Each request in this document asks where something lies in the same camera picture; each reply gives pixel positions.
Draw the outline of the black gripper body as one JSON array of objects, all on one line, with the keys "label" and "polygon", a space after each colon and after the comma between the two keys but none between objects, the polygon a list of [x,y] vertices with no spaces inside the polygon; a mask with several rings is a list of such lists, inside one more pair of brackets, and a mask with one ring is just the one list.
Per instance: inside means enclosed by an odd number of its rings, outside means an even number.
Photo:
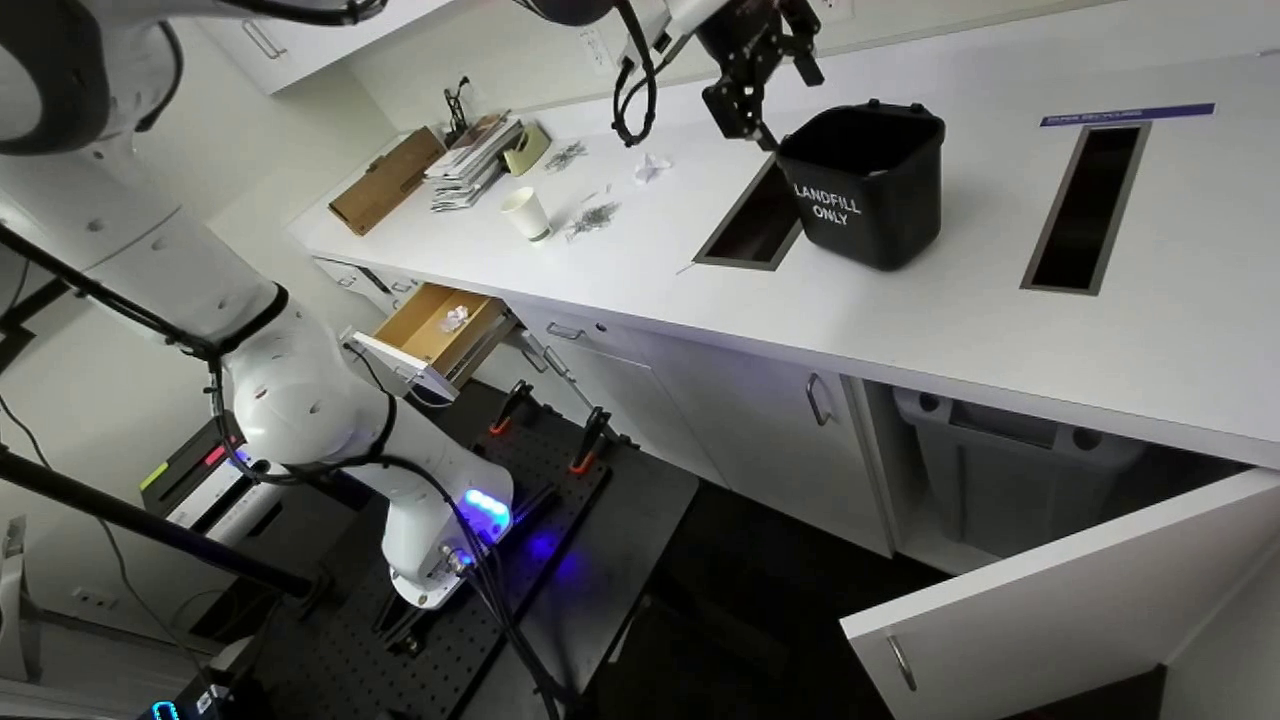
[{"label": "black gripper body", "polygon": [[702,49],[716,60],[723,92],[760,92],[780,60],[793,60],[802,78],[823,78],[815,62],[819,16],[808,0],[723,0],[702,26]]}]

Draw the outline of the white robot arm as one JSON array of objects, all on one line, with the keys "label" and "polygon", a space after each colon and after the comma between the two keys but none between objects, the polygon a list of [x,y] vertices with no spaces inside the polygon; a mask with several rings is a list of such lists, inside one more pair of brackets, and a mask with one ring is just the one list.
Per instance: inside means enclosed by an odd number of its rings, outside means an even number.
[{"label": "white robot arm", "polygon": [[389,503],[397,595],[444,607],[512,529],[516,480],[355,375],[338,333],[140,176],[133,138],[185,78],[180,16],[355,26],[389,0],[0,0],[4,241],[214,369],[214,400],[279,466]]}]

